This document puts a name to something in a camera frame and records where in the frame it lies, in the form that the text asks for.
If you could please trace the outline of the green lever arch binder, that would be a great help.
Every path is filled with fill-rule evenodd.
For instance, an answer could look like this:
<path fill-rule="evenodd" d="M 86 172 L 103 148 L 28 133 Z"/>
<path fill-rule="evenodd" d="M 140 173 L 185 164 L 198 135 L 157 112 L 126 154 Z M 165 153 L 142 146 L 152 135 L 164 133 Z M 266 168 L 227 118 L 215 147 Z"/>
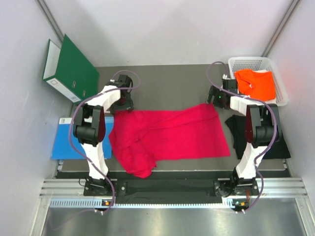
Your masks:
<path fill-rule="evenodd" d="M 73 103 L 97 94 L 99 72 L 65 35 L 61 47 L 48 40 L 43 81 Z"/>

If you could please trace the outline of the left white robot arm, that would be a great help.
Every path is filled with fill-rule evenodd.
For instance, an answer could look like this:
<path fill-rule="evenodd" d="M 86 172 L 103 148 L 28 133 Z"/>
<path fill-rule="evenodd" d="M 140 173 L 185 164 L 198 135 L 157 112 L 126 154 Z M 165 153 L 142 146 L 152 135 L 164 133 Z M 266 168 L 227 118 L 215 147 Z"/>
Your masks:
<path fill-rule="evenodd" d="M 102 142 L 105 138 L 105 112 L 134 109 L 131 98 L 133 80 L 128 75 L 119 75 L 118 79 L 108 82 L 103 90 L 77 108 L 72 122 L 73 136 L 83 147 L 89 165 L 89 177 L 85 189 L 88 194 L 106 195 L 112 184 L 108 179 L 108 167 L 105 164 Z"/>

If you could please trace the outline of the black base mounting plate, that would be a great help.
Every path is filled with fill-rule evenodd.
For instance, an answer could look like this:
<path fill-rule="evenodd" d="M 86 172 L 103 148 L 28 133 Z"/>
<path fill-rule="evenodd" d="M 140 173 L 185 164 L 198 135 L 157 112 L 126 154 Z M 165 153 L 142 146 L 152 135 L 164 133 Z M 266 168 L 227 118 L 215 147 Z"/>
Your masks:
<path fill-rule="evenodd" d="M 222 197 L 258 195 L 258 184 L 233 188 L 228 171 L 154 171 L 147 178 L 111 172 L 104 190 L 92 186 L 86 172 L 59 172 L 57 179 L 75 179 L 89 197 L 115 197 L 117 204 L 210 204 Z"/>

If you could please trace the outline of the blue paper folder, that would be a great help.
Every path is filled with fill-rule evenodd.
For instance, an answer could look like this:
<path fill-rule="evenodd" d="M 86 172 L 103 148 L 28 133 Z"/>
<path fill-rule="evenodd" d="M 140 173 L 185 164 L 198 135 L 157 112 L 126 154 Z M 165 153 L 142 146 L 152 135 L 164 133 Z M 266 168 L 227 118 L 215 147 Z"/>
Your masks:
<path fill-rule="evenodd" d="M 53 160 L 79 160 L 84 159 L 70 145 L 68 140 L 69 126 L 71 118 L 60 118 L 57 134 L 51 154 Z M 106 134 L 102 143 L 103 154 L 105 159 L 110 159 L 112 156 L 112 148 L 109 141 L 109 134 L 114 126 L 113 117 L 105 117 Z"/>

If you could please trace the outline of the pink red t shirt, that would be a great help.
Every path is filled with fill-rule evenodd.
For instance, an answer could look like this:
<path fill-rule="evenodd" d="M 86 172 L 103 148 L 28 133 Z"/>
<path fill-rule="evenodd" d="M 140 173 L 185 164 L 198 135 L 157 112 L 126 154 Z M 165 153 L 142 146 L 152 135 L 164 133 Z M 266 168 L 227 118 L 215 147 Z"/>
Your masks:
<path fill-rule="evenodd" d="M 212 104 L 180 111 L 121 111 L 109 134 L 112 152 L 128 174 L 147 178 L 158 161 L 230 155 Z"/>

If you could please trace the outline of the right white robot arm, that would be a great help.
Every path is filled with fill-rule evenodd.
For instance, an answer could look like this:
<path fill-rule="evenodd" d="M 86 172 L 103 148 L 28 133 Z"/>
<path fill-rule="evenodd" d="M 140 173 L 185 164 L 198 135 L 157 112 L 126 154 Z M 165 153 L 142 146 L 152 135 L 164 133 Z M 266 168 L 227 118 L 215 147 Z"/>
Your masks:
<path fill-rule="evenodd" d="M 208 103 L 218 108 L 232 109 L 246 118 L 244 128 L 246 148 L 240 163 L 232 172 L 229 183 L 230 190 L 240 195 L 253 187 L 256 169 L 261 159 L 273 143 L 282 137 L 279 109 L 275 103 L 266 103 L 240 95 L 237 81 L 225 74 L 221 87 L 214 85 L 213 82 L 211 84 Z"/>

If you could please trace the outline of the black folded t shirt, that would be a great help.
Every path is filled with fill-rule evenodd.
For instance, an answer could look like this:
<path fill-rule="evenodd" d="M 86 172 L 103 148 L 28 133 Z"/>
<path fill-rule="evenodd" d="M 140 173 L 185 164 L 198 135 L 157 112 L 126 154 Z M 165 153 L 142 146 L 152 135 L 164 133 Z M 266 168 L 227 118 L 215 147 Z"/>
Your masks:
<path fill-rule="evenodd" d="M 225 121 L 225 124 L 231 131 L 233 137 L 233 148 L 236 151 L 237 158 L 241 160 L 247 145 L 245 138 L 246 118 L 244 116 L 232 115 Z M 267 160 L 289 158 L 291 158 L 291 154 L 288 150 L 284 137 L 282 137 L 278 142 L 275 142 L 263 157 L 263 159 Z"/>

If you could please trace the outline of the white plastic basket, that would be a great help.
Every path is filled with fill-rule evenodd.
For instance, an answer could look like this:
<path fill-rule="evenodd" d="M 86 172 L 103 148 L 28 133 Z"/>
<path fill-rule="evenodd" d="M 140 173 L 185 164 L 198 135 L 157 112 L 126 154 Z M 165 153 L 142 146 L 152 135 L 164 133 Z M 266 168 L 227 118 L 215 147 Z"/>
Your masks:
<path fill-rule="evenodd" d="M 275 84 L 276 104 L 278 106 L 286 106 L 288 104 L 289 99 L 283 80 L 276 64 L 271 59 L 266 57 L 231 57 L 228 60 L 228 67 L 231 79 L 235 79 L 234 73 L 242 69 L 271 71 Z"/>

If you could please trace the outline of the aluminium rail frame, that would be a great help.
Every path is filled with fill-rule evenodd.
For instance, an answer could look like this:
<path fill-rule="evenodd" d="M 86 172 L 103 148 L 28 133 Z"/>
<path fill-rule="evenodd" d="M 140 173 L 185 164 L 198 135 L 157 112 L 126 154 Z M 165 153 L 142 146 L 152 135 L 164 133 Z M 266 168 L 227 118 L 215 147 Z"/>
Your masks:
<path fill-rule="evenodd" d="M 154 171 L 228 171 L 235 157 L 161 161 Z M 83 161 L 60 161 L 41 186 L 32 236 L 312 236 L 315 213 L 302 179 L 293 177 L 284 160 L 261 164 L 264 180 L 260 199 L 249 197 L 253 207 L 235 213 L 239 196 L 222 197 L 210 204 L 115 204 L 109 197 L 87 197 L 75 179 L 57 179 L 59 172 L 86 172 Z M 124 172 L 115 159 L 110 172 Z"/>

